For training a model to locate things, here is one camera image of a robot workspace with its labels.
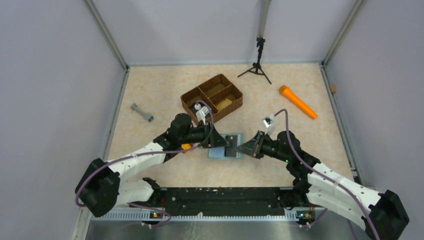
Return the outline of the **orange red toy block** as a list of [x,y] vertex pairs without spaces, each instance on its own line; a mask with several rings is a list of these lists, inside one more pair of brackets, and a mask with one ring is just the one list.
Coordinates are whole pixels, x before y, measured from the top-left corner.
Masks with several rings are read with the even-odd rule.
[[191,149],[192,147],[193,145],[191,143],[185,143],[181,145],[182,150],[188,150],[188,149]]

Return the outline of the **brown wicker divided basket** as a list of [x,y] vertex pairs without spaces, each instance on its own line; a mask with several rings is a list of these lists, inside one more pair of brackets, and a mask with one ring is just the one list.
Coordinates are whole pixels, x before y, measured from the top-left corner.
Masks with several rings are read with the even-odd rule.
[[[191,116],[194,123],[198,124],[196,115],[189,110],[191,104],[199,100],[204,101],[211,107],[214,121],[218,122],[243,105],[243,96],[243,93],[224,74],[220,73],[184,93],[180,99],[184,110]],[[218,111],[216,105],[225,99],[231,100],[232,104]]]

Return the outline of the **green card holder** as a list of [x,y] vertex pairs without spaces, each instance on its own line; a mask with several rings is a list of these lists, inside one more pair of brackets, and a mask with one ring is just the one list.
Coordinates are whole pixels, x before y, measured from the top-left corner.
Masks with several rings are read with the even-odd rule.
[[244,141],[243,133],[224,133],[221,135],[229,143],[228,146],[209,148],[207,157],[216,160],[238,160],[244,157],[243,154],[236,151]]

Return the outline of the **orange flashlight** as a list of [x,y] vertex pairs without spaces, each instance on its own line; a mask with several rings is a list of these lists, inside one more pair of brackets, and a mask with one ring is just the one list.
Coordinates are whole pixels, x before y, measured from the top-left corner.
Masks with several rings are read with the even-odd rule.
[[292,90],[286,86],[282,85],[278,91],[282,96],[287,98],[290,102],[296,105],[303,113],[305,113],[311,119],[316,119],[318,115],[306,104],[304,103]]

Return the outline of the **yellow card in basket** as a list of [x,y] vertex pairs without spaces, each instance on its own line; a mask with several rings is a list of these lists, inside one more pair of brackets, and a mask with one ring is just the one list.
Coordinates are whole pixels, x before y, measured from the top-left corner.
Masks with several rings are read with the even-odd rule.
[[218,103],[217,105],[216,105],[216,109],[218,110],[218,111],[222,111],[223,109],[225,109],[226,107],[228,107],[229,105],[231,105],[233,102],[230,100],[230,99],[228,99],[228,98],[226,98],[225,100],[223,100],[223,101],[221,101],[220,103]]

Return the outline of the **black item in basket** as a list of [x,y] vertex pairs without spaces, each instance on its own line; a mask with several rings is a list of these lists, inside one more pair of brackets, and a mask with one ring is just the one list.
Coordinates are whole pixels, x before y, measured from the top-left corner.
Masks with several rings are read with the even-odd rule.
[[196,103],[193,103],[189,106],[189,111],[195,116],[197,113],[197,109],[196,109]]

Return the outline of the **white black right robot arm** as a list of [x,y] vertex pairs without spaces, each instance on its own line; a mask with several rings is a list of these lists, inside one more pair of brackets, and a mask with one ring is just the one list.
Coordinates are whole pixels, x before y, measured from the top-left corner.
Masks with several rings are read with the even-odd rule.
[[258,131],[235,150],[256,159],[267,156],[286,162],[286,169],[294,176],[293,200],[297,205],[310,203],[337,213],[372,240],[397,240],[410,222],[395,192],[379,192],[338,174],[302,150],[291,131],[280,132],[275,140]]

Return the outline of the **small wooden block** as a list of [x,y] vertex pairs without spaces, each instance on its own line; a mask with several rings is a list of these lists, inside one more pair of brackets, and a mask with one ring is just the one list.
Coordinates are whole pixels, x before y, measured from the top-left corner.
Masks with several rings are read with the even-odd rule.
[[330,92],[332,93],[332,94],[335,94],[336,92],[337,92],[337,88],[336,88],[336,86],[334,85],[334,84],[329,84],[329,89],[330,89]]

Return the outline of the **grey striped credit card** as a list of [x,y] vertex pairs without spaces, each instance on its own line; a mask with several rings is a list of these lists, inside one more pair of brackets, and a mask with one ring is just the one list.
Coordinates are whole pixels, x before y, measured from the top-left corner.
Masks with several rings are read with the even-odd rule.
[[230,145],[228,147],[225,147],[224,156],[227,158],[237,158],[238,152],[236,151],[236,147],[239,144],[239,135],[227,135],[225,139],[230,143]]

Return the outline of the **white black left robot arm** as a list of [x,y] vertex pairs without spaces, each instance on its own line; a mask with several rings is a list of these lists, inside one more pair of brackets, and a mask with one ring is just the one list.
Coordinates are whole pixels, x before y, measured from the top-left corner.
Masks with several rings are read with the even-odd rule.
[[75,189],[75,203],[79,207],[87,207],[95,217],[105,215],[116,206],[133,202],[156,206],[161,194],[152,179],[144,178],[137,182],[127,180],[183,153],[184,144],[192,144],[193,149],[229,146],[213,123],[201,121],[194,126],[188,114],[179,113],[164,133],[144,147],[114,160],[94,159]]

